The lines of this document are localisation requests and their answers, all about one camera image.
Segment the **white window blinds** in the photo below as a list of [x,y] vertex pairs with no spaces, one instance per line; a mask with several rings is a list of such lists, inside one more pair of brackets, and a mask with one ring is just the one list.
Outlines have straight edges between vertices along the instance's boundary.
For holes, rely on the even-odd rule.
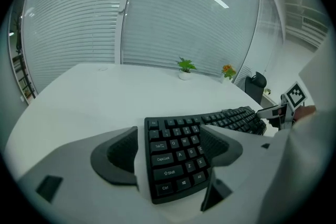
[[128,0],[122,61],[177,68],[190,60],[198,73],[239,70],[254,34],[259,0]]
[[79,63],[113,63],[121,0],[25,0],[25,60],[37,92]]

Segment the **black office chair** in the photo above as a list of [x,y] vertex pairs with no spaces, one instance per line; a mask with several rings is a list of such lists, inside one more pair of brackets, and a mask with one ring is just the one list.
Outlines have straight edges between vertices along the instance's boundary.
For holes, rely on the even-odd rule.
[[244,92],[255,102],[261,104],[264,89],[267,85],[266,78],[259,72],[252,77],[246,77],[244,83]]

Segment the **orange flower potted plant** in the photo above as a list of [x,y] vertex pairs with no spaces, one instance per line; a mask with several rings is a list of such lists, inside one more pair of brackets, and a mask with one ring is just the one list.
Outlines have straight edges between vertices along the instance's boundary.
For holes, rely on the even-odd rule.
[[236,75],[236,71],[232,65],[224,65],[222,67],[222,83],[231,82],[232,78]]

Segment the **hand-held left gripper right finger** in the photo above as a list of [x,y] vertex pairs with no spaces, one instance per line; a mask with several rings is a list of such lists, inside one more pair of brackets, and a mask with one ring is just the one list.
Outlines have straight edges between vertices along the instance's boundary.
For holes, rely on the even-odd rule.
[[201,145],[211,176],[202,218],[270,218],[277,193],[279,135],[258,136],[201,127]]

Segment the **person's white printed shirt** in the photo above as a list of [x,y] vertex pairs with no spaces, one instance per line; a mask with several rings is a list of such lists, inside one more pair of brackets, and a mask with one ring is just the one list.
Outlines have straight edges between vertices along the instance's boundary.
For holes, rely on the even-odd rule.
[[291,129],[258,224],[308,222],[313,198],[336,149],[336,43],[325,42],[300,72],[316,110]]

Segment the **black metal rack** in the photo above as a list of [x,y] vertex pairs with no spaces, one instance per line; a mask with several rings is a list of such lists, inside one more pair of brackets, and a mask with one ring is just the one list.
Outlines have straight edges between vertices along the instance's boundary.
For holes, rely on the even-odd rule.
[[36,97],[34,86],[29,78],[24,57],[22,54],[12,58],[14,73],[19,85],[19,88],[28,104]]

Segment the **black keyboard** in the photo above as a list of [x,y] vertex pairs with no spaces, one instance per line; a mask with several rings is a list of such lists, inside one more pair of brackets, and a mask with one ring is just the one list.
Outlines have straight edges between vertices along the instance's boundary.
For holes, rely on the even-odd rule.
[[145,151],[151,200],[155,205],[192,195],[211,175],[210,151],[201,126],[263,135],[266,123],[248,106],[214,113],[145,118]]

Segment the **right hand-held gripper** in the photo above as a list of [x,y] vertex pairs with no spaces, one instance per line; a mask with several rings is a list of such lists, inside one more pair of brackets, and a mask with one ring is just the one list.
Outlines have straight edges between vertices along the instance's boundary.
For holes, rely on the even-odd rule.
[[291,128],[297,109],[305,104],[307,94],[296,81],[284,94],[280,96],[280,104],[261,109],[256,112],[260,119],[272,119],[272,126],[278,130]]

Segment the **green potted plant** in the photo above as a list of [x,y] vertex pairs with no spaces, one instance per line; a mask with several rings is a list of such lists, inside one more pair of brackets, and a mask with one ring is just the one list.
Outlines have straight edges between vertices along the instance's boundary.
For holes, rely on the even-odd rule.
[[182,57],[179,57],[177,65],[179,66],[179,78],[181,80],[189,80],[191,78],[191,70],[197,70],[195,65],[192,63],[192,60],[187,60]]

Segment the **white table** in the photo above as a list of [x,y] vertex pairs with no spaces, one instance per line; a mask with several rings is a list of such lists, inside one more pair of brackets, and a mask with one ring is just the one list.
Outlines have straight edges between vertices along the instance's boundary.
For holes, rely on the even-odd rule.
[[78,64],[49,84],[16,122],[5,147],[15,180],[68,142],[124,127],[142,128],[147,116],[191,115],[260,105],[221,79],[171,69]]

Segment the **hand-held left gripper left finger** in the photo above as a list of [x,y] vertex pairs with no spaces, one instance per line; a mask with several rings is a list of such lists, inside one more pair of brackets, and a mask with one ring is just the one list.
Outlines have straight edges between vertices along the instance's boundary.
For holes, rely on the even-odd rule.
[[133,126],[67,143],[29,169],[19,186],[52,224],[158,224],[138,189]]

